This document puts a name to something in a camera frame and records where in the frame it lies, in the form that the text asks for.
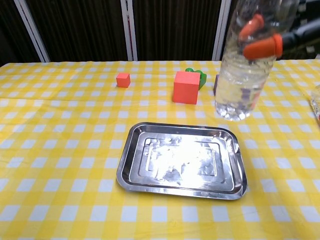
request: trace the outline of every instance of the tablecloth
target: tablecloth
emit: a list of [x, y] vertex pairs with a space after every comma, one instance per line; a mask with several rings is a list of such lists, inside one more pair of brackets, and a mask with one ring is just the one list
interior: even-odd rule
[[[207, 73], [197, 105], [172, 102], [177, 71]], [[252, 116], [220, 118], [217, 61], [10, 63], [0, 68], [0, 237], [320, 238], [319, 60], [277, 61]], [[128, 72], [129, 88], [116, 87]], [[128, 192], [116, 169], [139, 122], [222, 127], [248, 191], [235, 201]]]

